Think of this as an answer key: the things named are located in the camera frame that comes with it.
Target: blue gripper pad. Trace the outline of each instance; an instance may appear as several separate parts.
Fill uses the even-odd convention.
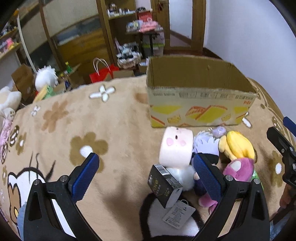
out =
[[[284,117],[283,124],[296,137],[296,124],[289,117]]]
[[[99,168],[99,163],[99,156],[95,153],[90,153],[85,161],[80,166],[75,167],[70,174],[68,189],[74,203],[83,199],[89,184]]]
[[[216,166],[212,166],[202,153],[194,155],[193,167],[211,199],[219,203],[225,190],[222,172]]]

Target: screw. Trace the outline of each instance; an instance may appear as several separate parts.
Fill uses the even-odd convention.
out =
[[[63,175],[63,176],[61,176],[61,177],[59,178],[59,180],[60,180],[61,182],[65,182],[65,181],[68,180],[68,176],[67,176],[67,175]]]
[[[38,185],[40,183],[40,179],[36,179],[34,182],[33,182],[33,184],[36,186],[36,185]]]
[[[227,181],[230,181],[230,182],[233,180],[233,177],[231,175],[226,175],[225,178]]]
[[[255,179],[254,179],[254,183],[256,183],[256,184],[260,184],[260,180],[259,180],[258,178],[255,178]]]

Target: small table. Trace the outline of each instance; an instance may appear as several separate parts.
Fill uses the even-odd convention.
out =
[[[151,56],[154,55],[154,52],[153,52],[153,40],[152,40],[152,36],[154,34],[157,34],[159,32],[163,32],[163,28],[160,27],[160,28],[156,28],[154,30],[151,30],[151,31],[148,31],[148,32],[140,32],[140,30],[137,30],[137,31],[130,31],[130,32],[126,32],[126,34],[140,34],[141,36],[143,35],[149,35],[149,42],[150,42],[150,53],[151,53]]]

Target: small black product box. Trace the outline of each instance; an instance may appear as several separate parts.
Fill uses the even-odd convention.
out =
[[[160,164],[153,165],[148,185],[164,208],[172,207],[182,192],[182,185]]]

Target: red shopping bag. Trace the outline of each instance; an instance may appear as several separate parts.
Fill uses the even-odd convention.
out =
[[[99,63],[103,63],[106,67],[103,68],[103,69],[98,70],[98,64]],[[110,75],[113,78],[113,71],[119,70],[119,68],[116,67],[114,64],[111,64],[109,66],[107,64],[107,62],[102,58],[101,59],[95,58],[93,60],[93,64],[94,64],[94,69],[95,69],[96,72],[89,75],[92,83],[104,81],[104,79],[106,78],[108,73],[110,73]]]

